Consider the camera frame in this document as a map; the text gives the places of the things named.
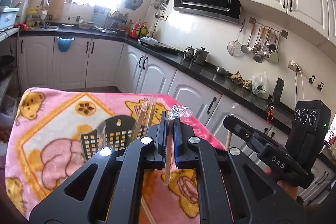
triangular cutout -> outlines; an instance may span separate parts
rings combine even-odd
[[[90,165],[64,189],[64,193],[78,201],[83,201],[97,169],[97,164]]]
[[[250,167],[245,165],[243,169],[257,201],[260,201],[273,194],[272,188],[269,187]]]

sticker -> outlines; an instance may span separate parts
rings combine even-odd
[[[12,20],[12,15],[6,15],[5,22],[11,21]]]

white cable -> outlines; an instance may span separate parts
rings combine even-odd
[[[301,69],[299,67],[299,65],[297,63],[294,62],[294,64],[299,68],[300,74],[301,74],[301,82],[302,82],[302,96],[303,96],[303,100],[305,100],[305,91],[303,90],[303,78],[302,78],[302,72]]]

wall hook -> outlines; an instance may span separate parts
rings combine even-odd
[[[319,84],[318,86],[317,86],[317,89],[319,90],[319,91],[321,91],[322,90],[322,88],[323,88],[323,82],[321,82],[321,84]]]
[[[314,83],[314,80],[315,80],[315,76],[312,75],[312,76],[309,78],[308,82],[312,84],[312,83]]]

metal kettle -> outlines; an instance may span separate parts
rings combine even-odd
[[[205,48],[197,48],[194,56],[194,62],[200,65],[204,65],[205,59],[208,56],[208,52],[205,51]]]
[[[192,59],[194,57],[194,51],[195,49],[193,47],[187,47],[185,50],[184,50],[184,58],[186,59]]]

